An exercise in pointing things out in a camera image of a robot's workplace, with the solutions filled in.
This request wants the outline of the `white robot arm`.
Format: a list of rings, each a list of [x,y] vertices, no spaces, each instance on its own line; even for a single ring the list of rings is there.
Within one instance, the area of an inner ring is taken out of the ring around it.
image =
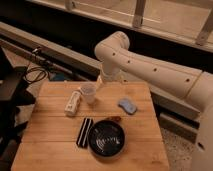
[[[99,79],[114,81],[125,71],[184,100],[202,113],[190,171],[213,171],[213,74],[200,69],[139,55],[130,40],[116,31],[96,44],[101,61]]]

